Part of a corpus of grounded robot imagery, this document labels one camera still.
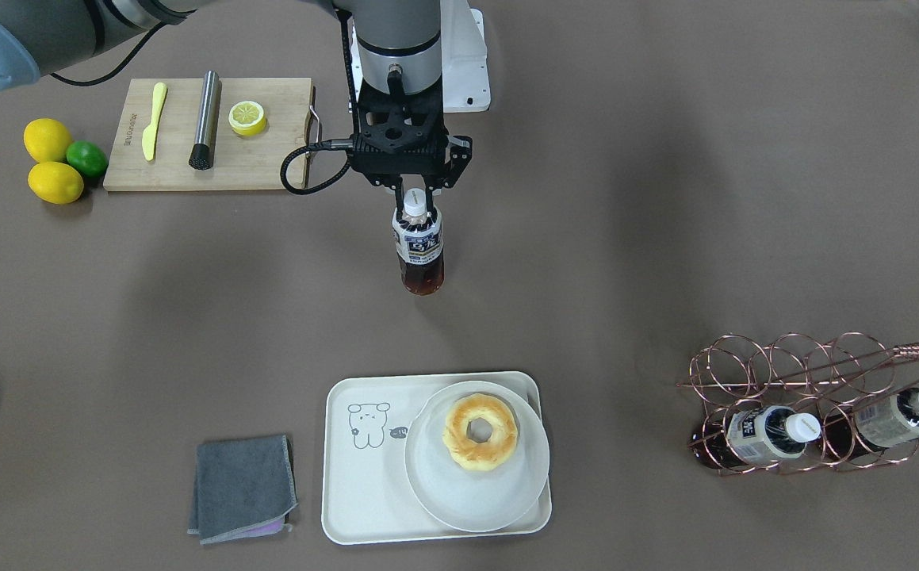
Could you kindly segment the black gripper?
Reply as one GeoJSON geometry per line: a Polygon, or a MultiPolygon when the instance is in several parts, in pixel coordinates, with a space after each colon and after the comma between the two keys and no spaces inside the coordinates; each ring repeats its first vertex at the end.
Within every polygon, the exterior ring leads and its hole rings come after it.
{"type": "Polygon", "coordinates": [[[404,174],[423,178],[427,211],[438,218],[436,196],[453,187],[473,159],[473,138],[451,136],[443,114],[443,79],[400,98],[362,80],[350,167],[392,189],[395,217],[404,214],[404,174]]]}

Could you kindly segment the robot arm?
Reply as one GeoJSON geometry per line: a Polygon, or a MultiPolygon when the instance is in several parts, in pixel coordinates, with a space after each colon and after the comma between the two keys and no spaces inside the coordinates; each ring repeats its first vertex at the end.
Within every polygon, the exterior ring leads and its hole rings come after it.
{"type": "MultiPolygon", "coordinates": [[[[90,60],[137,37],[147,43],[203,7],[201,1],[0,1],[0,91],[90,60]]],[[[286,191],[316,193],[337,182],[296,187],[286,172],[305,153],[342,151],[339,173],[362,174],[404,207],[404,176],[423,178],[427,206],[458,181],[473,158],[473,141],[451,135],[444,121],[443,10],[438,1],[324,1],[339,19],[343,61],[358,48],[362,81],[347,76],[353,133],[291,151],[279,167],[286,191]]]]}

